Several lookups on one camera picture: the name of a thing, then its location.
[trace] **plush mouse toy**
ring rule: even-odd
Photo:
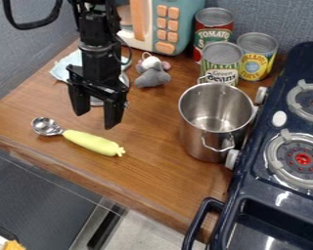
[[[143,59],[139,60],[136,65],[137,71],[142,74],[136,79],[136,87],[155,87],[168,83],[171,76],[165,70],[170,68],[169,62],[162,62],[159,58],[145,52]]]

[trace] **tin can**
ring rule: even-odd
[[[247,81],[266,78],[272,70],[278,42],[267,34],[251,32],[240,36],[237,44],[244,52],[240,77]]]
[[[201,63],[202,49],[208,43],[230,41],[233,16],[222,8],[206,8],[195,15],[194,61]]]
[[[242,49],[234,43],[207,44],[202,51],[200,83],[237,86],[242,57]]]

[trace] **wooden table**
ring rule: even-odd
[[[106,131],[103,110],[94,107],[77,117],[70,106],[67,85],[49,73],[54,62],[76,46],[75,42],[59,53],[0,102],[0,147],[184,233],[205,197],[226,199],[232,175],[222,165],[196,160],[179,145],[177,102],[196,84],[199,66],[185,55],[161,57],[173,66],[172,81],[165,86],[136,89],[134,65],[142,52],[134,50],[133,65],[127,70],[132,83],[130,107],[122,123]],[[280,69],[281,60],[275,64],[274,74]],[[241,82],[240,88],[253,99],[257,88],[270,85],[273,78],[259,84]],[[65,128],[118,142],[127,153],[122,158],[106,157],[60,136],[37,136],[30,127],[37,116],[52,117]],[[217,215],[207,218],[204,236],[217,219]]]

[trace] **black robotic arm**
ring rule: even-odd
[[[44,20],[16,23],[10,0],[2,0],[9,23],[22,30],[47,25],[57,19],[63,0],[56,0],[51,14]],[[68,92],[76,115],[90,110],[90,97],[105,103],[105,128],[121,122],[127,106],[128,87],[119,80],[121,73],[121,46],[117,36],[120,17],[114,0],[70,0],[80,33],[79,49],[82,66],[69,65]]]

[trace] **gray wall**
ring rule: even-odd
[[[59,19],[52,24],[19,31],[6,20],[0,0],[0,99],[77,37],[71,7],[64,2]],[[48,16],[54,3],[55,0],[12,0],[19,22]]]
[[[313,41],[313,0],[207,0],[206,5],[233,13],[234,39],[251,31],[267,33],[284,53],[297,43]]]

